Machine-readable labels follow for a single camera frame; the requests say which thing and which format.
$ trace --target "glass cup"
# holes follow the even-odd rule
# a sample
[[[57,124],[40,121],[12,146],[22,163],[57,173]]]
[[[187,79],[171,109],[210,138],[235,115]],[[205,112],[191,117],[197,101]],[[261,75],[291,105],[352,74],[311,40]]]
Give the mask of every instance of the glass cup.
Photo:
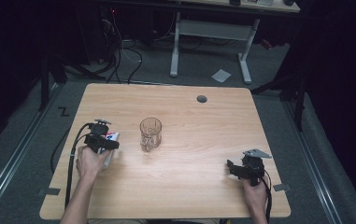
[[[142,137],[140,146],[144,151],[150,152],[161,143],[161,122],[156,118],[147,118],[140,123],[140,132]]]

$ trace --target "white card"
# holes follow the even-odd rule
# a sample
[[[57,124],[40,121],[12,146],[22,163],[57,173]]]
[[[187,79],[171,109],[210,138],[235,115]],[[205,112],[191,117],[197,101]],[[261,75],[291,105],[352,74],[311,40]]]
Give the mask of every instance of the white card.
[[[213,79],[217,80],[218,82],[224,82],[231,74],[227,73],[223,70],[219,70],[215,75],[213,75]]]

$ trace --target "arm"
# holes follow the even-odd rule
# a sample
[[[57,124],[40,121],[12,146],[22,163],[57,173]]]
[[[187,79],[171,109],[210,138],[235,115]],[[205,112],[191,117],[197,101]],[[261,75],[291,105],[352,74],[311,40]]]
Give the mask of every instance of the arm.
[[[261,182],[259,185],[252,187],[250,180],[242,179],[245,193],[245,203],[248,206],[254,224],[266,224],[265,203],[267,194],[265,193],[265,184]]]
[[[110,153],[110,150],[106,150],[101,155],[98,155],[88,147],[78,148],[77,168],[80,179],[70,203],[64,211],[61,223],[87,223],[93,185],[96,177],[103,169],[106,157]]]

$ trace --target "table leg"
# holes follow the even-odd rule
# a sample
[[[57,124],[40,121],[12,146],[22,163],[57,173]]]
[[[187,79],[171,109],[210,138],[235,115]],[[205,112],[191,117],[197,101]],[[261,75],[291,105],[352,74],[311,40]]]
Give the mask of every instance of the table leg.
[[[177,12],[177,21],[175,27],[175,44],[174,51],[172,52],[172,62],[171,62],[171,77],[178,76],[178,38],[180,32],[180,12]]]
[[[249,38],[244,47],[244,52],[238,53],[239,64],[241,65],[241,72],[246,84],[251,83],[250,73],[247,65],[247,57],[249,54],[250,46],[253,42],[254,36],[256,35],[257,27],[259,26],[260,19],[256,19],[251,26]]]

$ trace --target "round hole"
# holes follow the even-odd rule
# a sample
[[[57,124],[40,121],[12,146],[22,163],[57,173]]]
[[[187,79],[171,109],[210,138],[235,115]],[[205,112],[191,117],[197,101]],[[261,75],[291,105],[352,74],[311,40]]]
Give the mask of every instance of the round hole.
[[[199,96],[197,96],[197,101],[199,102],[199,103],[206,103],[206,101],[207,101],[207,98],[206,98],[206,96],[205,95],[199,95]]]

